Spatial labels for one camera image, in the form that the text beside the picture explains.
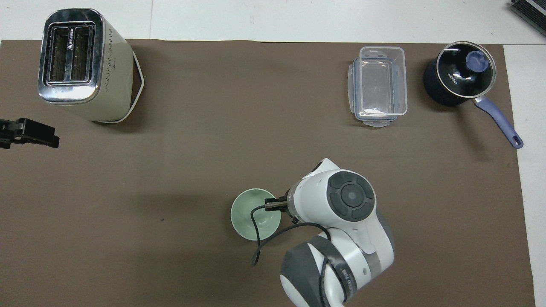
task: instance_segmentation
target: purple handle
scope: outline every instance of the purple handle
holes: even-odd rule
[[[514,148],[519,149],[523,147],[523,140],[519,137],[514,127],[512,127],[512,124],[506,119],[506,116],[491,100],[487,99],[485,96],[481,96],[476,98],[474,103],[479,109],[493,118]]]

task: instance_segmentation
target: brown mat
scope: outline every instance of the brown mat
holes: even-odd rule
[[[146,87],[125,122],[100,125],[40,100],[38,41],[2,42],[0,118],[61,138],[0,151],[3,306],[290,306],[284,253],[318,231],[277,238],[253,268],[229,210],[247,188],[284,194],[324,157],[369,179],[395,238],[393,266],[346,306],[534,305],[516,151],[470,102],[426,95],[443,45],[398,45],[409,111],[371,130],[346,84],[369,44],[130,43]],[[488,96],[511,119],[502,46],[486,48]]]

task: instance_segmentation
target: green bowl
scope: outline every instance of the green bowl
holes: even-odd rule
[[[261,188],[252,188],[239,194],[232,205],[232,225],[241,237],[256,241],[256,230],[250,218],[252,209],[264,204],[266,198],[275,198],[273,194]],[[281,223],[280,211],[265,211],[260,209],[254,212],[254,220],[258,225],[260,240],[268,238]]]

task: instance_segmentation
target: clear plastic container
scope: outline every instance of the clear plastic container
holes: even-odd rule
[[[360,49],[347,84],[351,112],[368,126],[387,126],[407,112],[406,59],[400,47]]]

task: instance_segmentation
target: white table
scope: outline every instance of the white table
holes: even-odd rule
[[[546,38],[500,0],[0,0],[0,40],[41,39],[57,9],[95,8],[125,38],[505,45],[536,305],[546,306]]]

